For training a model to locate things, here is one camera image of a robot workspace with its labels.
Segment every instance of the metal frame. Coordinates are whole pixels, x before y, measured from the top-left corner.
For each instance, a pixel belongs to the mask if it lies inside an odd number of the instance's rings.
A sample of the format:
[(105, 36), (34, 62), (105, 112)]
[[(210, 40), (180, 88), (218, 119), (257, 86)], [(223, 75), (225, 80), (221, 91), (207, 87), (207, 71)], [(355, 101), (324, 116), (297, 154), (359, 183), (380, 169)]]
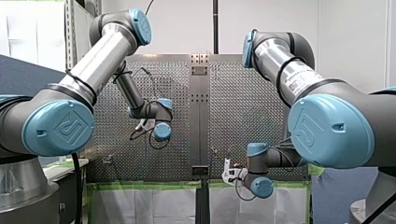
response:
[(65, 18), (65, 40), (66, 40), (66, 69), (72, 69), (77, 63), (77, 47), (76, 47), (76, 30), (74, 1), (65, 0), (64, 2), (64, 18)]

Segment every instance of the wire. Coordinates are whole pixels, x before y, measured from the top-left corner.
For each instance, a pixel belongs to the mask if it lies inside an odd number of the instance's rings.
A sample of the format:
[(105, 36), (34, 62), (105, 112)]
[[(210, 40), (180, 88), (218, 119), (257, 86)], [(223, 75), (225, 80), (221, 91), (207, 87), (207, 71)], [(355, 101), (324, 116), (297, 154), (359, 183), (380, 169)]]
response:
[(281, 160), (282, 160), (282, 155), (283, 155), (286, 158), (286, 160), (288, 160), (289, 163), (291, 164), (291, 169), (290, 170), (285, 169), (285, 168), (284, 168), (284, 170), (286, 170), (287, 172), (293, 172), (294, 171), (294, 163), (291, 160), (291, 158), (288, 155), (286, 155), (286, 153), (284, 151), (280, 150), (277, 147), (270, 147), (270, 148), (275, 150), (275, 151), (277, 151), (279, 153), (279, 156), (280, 156)]
[(125, 71), (125, 69), (126, 69), (126, 61), (124, 60), (122, 62), (122, 64), (120, 65), (120, 67), (117, 68), (117, 73), (114, 74), (116, 77), (114, 77), (114, 79), (113, 79), (113, 84), (116, 83), (117, 79), (120, 76), (126, 75), (126, 74), (132, 74), (132, 71)]
[(135, 140), (135, 139), (137, 139), (137, 138), (139, 138), (140, 136), (142, 136), (143, 134), (145, 134), (145, 133), (148, 133), (149, 131), (151, 131), (152, 129), (149, 129), (149, 130), (147, 130), (147, 131), (143, 131), (142, 133), (140, 133), (138, 136), (136, 136), (136, 137), (134, 137), (134, 135), (136, 134), (136, 133), (138, 133), (139, 132), (139, 130), (134, 130), (132, 133), (131, 133), (131, 136), (129, 137), (129, 140)]
[(149, 137), (148, 137), (148, 143), (149, 143), (149, 145), (150, 145), (152, 148), (154, 148), (154, 149), (163, 149), (163, 148), (165, 148), (166, 146), (168, 146), (168, 143), (170, 142), (169, 139), (166, 140), (165, 145), (163, 145), (163, 146), (161, 146), (161, 147), (155, 147), (154, 145), (152, 145), (151, 138), (152, 138), (152, 133), (153, 133), (153, 132), (154, 132), (154, 129), (151, 130), (151, 133), (149, 134)]
[(396, 192), (390, 196), (384, 203), (382, 203), (369, 217), (366, 218), (361, 224), (369, 224), (382, 212), (385, 211), (391, 204), (396, 201)]
[(152, 4), (153, 2), (154, 2), (154, 0), (151, 0), (151, 2), (149, 2), (149, 4), (148, 4), (148, 9), (146, 9), (146, 16), (148, 15), (149, 9), (150, 9), (151, 4)]
[(82, 210), (82, 181), (81, 170), (79, 169), (79, 161), (77, 153), (72, 153), (73, 164), (75, 167), (76, 176), (76, 189), (77, 189), (77, 211), (76, 211), (76, 224), (81, 223), (81, 210)]
[(158, 90), (160, 92), (161, 96), (164, 97), (163, 92), (160, 90), (160, 88), (158, 88), (158, 85), (154, 79), (154, 76), (150, 73), (150, 71), (148, 69), (146, 69), (145, 67), (140, 67), (133, 73), (132, 71), (125, 71), (126, 68), (127, 68), (127, 62), (123, 61), (122, 64), (120, 65), (120, 67), (117, 69), (117, 73), (114, 74), (115, 77), (113, 79), (113, 84), (115, 84), (116, 80), (122, 75), (127, 75), (127, 74), (131, 75), (132, 74), (132, 78), (134, 78), (136, 75), (138, 75), (138, 72), (140, 70), (142, 70), (146, 73), (146, 75), (148, 75), (148, 78), (151, 80), (152, 91), (154, 93), (154, 96), (156, 98), (158, 98), (158, 95), (157, 95), (157, 90)]
[(92, 93), (92, 105), (95, 105), (98, 99), (98, 95), (96, 94), (96, 91), (93, 89), (92, 86), (90, 86), (90, 84), (86, 83), (85, 81), (83, 81), (81, 78), (76, 77), (75, 75), (73, 75), (69, 69), (66, 69), (66, 74), (68, 76), (70, 76), (71, 78), (73, 78), (77, 83), (81, 83), (82, 85), (84, 85), (86, 88), (88, 88), (88, 90), (90, 90), (90, 92)]
[(250, 202), (250, 201), (253, 201), (253, 200), (256, 198), (256, 195), (254, 195), (252, 198), (246, 199), (246, 198), (243, 198), (243, 197), (241, 196), (241, 194), (239, 194), (239, 191), (238, 191), (238, 181), (239, 181), (240, 178), (241, 178), (242, 169), (241, 169), (241, 171), (239, 172), (238, 177), (236, 178), (236, 181), (235, 181), (235, 192), (236, 192), (236, 195), (238, 195), (238, 198), (239, 198), (239, 199), (241, 199), (242, 201), (245, 201), (245, 202)]
[(154, 80), (154, 76), (150, 73), (149, 70), (147, 70), (145, 67), (140, 67), (133, 75), (132, 77), (135, 77), (138, 71), (142, 70), (143, 72), (146, 73), (146, 75), (148, 75), (148, 78), (151, 80), (151, 84), (152, 84), (152, 91), (154, 92), (154, 96), (158, 98), (157, 92), (156, 90), (158, 90), (161, 94), (161, 96), (164, 96), (163, 92), (160, 90), (160, 88), (158, 88), (157, 82)]
[[(149, 102), (148, 99), (143, 99), (143, 100), (144, 100), (145, 102), (148, 102), (148, 104), (147, 104), (146, 107), (145, 107), (145, 117), (148, 118), (148, 117), (149, 117), (149, 114), (150, 114), (150, 112), (151, 112), (151, 104), (155, 104), (155, 103), (157, 103), (157, 102), (156, 102), (156, 101), (150, 101), (150, 102)], [(146, 136), (146, 133), (150, 132), (149, 137), (148, 137), (148, 143), (149, 143), (149, 145), (150, 145), (152, 148), (154, 148), (154, 149), (163, 149), (163, 148), (165, 148), (166, 146), (168, 146), (168, 144), (169, 144), (169, 142), (170, 142), (170, 140), (167, 139), (165, 145), (163, 145), (163, 146), (161, 146), (161, 147), (155, 147), (155, 146), (152, 144), (152, 141), (151, 141), (152, 133), (154, 132), (154, 128), (151, 128), (151, 129), (149, 129), (149, 130), (146, 130), (146, 131), (142, 132), (141, 134), (139, 134), (138, 136), (134, 137), (134, 134), (137, 133), (137, 132), (138, 132), (138, 130), (133, 131), (132, 134), (131, 134), (131, 136), (130, 136), (130, 138), (129, 138), (129, 140), (135, 140), (135, 139), (139, 138), (139, 137), (142, 136), (142, 135), (145, 135), (145, 136)]]

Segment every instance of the light blue joint cap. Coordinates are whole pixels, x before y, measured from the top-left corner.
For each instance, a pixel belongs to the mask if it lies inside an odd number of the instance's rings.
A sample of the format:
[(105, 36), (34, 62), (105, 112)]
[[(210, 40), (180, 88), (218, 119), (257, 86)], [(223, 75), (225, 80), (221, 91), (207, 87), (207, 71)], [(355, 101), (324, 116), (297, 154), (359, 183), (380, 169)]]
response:
[(161, 105), (165, 106), (168, 109), (172, 109), (173, 108), (173, 103), (171, 99), (168, 98), (160, 98), (157, 100), (158, 103), (160, 103)]
[(25, 121), (22, 142), (39, 156), (65, 156), (82, 149), (90, 140), (93, 115), (75, 100), (52, 101), (40, 106)]
[(328, 94), (308, 95), (289, 113), (297, 152), (318, 166), (350, 169), (372, 156), (375, 138), (366, 117), (352, 104)]
[(165, 122), (160, 122), (154, 127), (154, 138), (155, 140), (162, 142), (171, 138), (172, 128)]
[(262, 154), (268, 150), (268, 145), (265, 143), (249, 143), (247, 145), (247, 156), (254, 157)]
[(274, 184), (268, 177), (260, 176), (251, 182), (250, 191), (257, 197), (266, 199), (273, 194)]
[(385, 91), (396, 91), (396, 86), (387, 87), (385, 88)]
[(6, 100), (7, 98), (16, 97), (21, 95), (12, 95), (12, 94), (0, 94), (0, 101)]
[(245, 35), (244, 49), (242, 52), (242, 65), (246, 68), (251, 68), (251, 56), (253, 53), (253, 40), (254, 36), (251, 32)]
[(140, 43), (142, 45), (149, 44), (151, 42), (151, 27), (145, 13), (139, 8), (131, 7), (129, 8), (129, 14), (131, 16), (131, 24)]

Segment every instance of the green tape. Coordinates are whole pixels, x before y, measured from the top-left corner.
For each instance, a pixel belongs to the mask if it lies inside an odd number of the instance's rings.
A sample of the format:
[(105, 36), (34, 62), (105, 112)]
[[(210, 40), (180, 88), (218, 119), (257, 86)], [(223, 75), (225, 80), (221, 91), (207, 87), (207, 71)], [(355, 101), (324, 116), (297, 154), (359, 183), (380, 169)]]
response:
[[(305, 189), (311, 186), (310, 181), (273, 181), (274, 187), (283, 189)], [(233, 188), (219, 179), (210, 180), (210, 188)]]
[(199, 181), (180, 182), (146, 182), (146, 181), (117, 181), (111, 183), (89, 184), (87, 188), (97, 190), (119, 190), (119, 189), (198, 189), (201, 187)]
[(313, 164), (308, 164), (308, 173), (310, 175), (322, 175), (324, 172), (323, 167), (319, 167)]

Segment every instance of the perforated metal panel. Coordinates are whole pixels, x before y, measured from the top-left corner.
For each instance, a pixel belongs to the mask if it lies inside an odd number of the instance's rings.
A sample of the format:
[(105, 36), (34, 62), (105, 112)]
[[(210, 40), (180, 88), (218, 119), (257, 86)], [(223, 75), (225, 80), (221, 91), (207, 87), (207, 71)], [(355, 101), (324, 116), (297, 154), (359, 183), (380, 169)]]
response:
[[(192, 76), (191, 67), (196, 64), (192, 65), (190, 55), (128, 58), (143, 97), (173, 100), (172, 140), (162, 150), (149, 146), (148, 134), (146, 139), (130, 141), (138, 120), (128, 118), (117, 86), (108, 83), (95, 106), (94, 160), (88, 181), (191, 180), (193, 164), (210, 163), (211, 177), (219, 178), (228, 151), (233, 162), (244, 163), (248, 143), (275, 145), (282, 138), (284, 108), (273, 85), (254, 70), (243, 68), (240, 55), (210, 55), (208, 59), (208, 74)], [(139, 71), (142, 66), (153, 75), (156, 93), (150, 78)], [(112, 161), (104, 162), (110, 155)], [(271, 177), (279, 180), (306, 176), (306, 168), (271, 170)]]
[[(224, 157), (246, 162), (248, 143), (277, 145), (283, 137), (284, 106), (276, 89), (254, 69), (242, 66), (240, 55), (210, 56), (209, 158), (213, 178), (220, 178)], [(301, 180), (307, 168), (273, 168), (278, 180)]]
[[(108, 83), (95, 106), (95, 160), (89, 166), (90, 182), (112, 180), (191, 180), (189, 124), (189, 55), (171, 57), (130, 57), (128, 69), (134, 81), (149, 100), (172, 98), (174, 104), (172, 140), (161, 150), (149, 145), (149, 134), (130, 141), (139, 120), (129, 119), (127, 104), (117, 86)], [(145, 67), (157, 83), (156, 96), (152, 81), (139, 68)], [(112, 155), (111, 163), (103, 163)]]

